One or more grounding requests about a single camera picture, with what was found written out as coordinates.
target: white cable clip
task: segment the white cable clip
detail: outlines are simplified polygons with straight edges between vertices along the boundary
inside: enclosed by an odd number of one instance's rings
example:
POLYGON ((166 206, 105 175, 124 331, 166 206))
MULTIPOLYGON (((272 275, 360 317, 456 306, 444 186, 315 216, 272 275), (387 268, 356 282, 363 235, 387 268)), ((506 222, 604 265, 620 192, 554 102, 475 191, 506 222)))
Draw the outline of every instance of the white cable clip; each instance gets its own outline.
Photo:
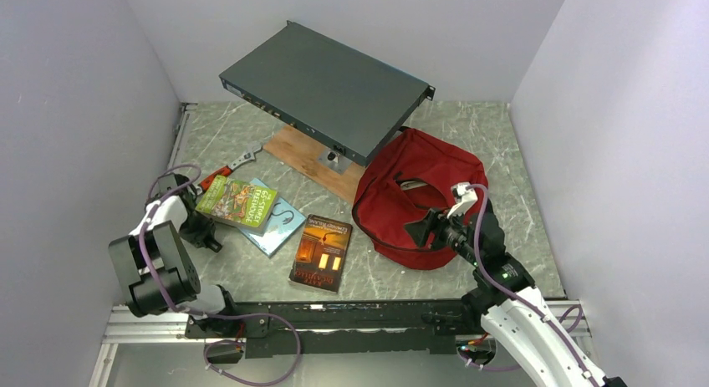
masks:
POLYGON ((456 198, 456 204, 448 211, 447 218, 463 216, 477 201, 477 194, 472 189, 467 189, 469 182, 461 182, 451 186, 451 193, 456 198))
POLYGON ((148 232, 154 225, 163 222, 172 222, 175 229, 179 230, 186 220, 187 209, 179 196, 170 196, 165 201, 156 199, 145 206, 145 215, 129 235, 137 236, 143 228, 148 232))

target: white wall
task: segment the white wall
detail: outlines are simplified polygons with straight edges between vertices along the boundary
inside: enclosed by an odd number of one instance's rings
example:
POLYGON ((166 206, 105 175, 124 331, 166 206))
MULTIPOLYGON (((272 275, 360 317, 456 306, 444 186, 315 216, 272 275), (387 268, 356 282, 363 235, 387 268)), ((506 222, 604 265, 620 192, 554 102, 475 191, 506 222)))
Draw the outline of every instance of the white wall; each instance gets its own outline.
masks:
POLYGON ((564 0, 128 0, 182 101, 291 19, 436 86, 509 101, 564 0))
POLYGON ((631 386, 709 380, 709 0, 566 0, 513 123, 564 286, 631 386))
POLYGON ((178 101, 125 0, 0 0, 0 384, 87 385, 178 101))

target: green book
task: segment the green book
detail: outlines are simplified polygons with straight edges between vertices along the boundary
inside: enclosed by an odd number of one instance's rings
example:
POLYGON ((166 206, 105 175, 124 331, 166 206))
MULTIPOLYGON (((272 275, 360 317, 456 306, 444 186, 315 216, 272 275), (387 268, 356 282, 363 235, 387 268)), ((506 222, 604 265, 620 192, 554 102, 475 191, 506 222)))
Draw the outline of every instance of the green book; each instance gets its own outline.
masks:
POLYGON ((263 233, 277 198, 278 192, 265 186, 217 176, 196 209, 216 222, 258 235, 263 233))

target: metal bracket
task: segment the metal bracket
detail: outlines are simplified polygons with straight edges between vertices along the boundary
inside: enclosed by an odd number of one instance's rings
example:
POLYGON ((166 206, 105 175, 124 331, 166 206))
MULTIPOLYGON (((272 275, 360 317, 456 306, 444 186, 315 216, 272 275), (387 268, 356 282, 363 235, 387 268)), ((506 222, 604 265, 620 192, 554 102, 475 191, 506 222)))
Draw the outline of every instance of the metal bracket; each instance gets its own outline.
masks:
POLYGON ((318 162, 340 175, 343 175, 347 167, 352 164, 352 160, 330 149, 325 149, 320 153, 318 162))
POLYGON ((426 88, 426 91, 423 92, 423 94, 426 96, 427 99, 433 100, 433 95, 436 94, 436 88, 429 85, 428 88, 426 88))
MULTIPOLYGON (((248 313, 240 313, 240 314, 255 314, 255 313, 268 313, 268 310, 266 307, 262 310, 258 310, 256 312, 249 311, 248 313)), ((245 329, 245 338, 249 339, 260 339, 263 337, 266 337, 268 334, 268 325, 270 324, 269 322, 270 317, 268 316, 263 316, 262 318, 260 317, 253 317, 253 318, 247 318, 243 320, 244 323, 244 329, 245 329)), ((215 335, 214 333, 210 333, 209 331, 204 331, 202 330, 196 323, 191 323, 189 320, 187 321, 187 326, 185 327, 185 338, 188 339, 212 339, 212 338, 217 338, 218 335, 215 335)))

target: wooden board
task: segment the wooden board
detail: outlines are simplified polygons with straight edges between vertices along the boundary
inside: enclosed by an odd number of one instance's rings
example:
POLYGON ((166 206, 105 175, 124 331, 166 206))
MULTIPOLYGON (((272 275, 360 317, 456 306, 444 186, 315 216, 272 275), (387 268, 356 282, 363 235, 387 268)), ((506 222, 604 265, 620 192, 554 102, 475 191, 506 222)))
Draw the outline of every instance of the wooden board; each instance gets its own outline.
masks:
POLYGON ((350 205, 355 201, 357 185, 360 183, 362 174, 365 173, 365 168, 361 165, 352 163, 342 175, 330 170, 318 162, 320 153, 326 147, 292 126, 284 126, 263 148, 298 172, 305 174, 311 180, 345 199, 350 205))

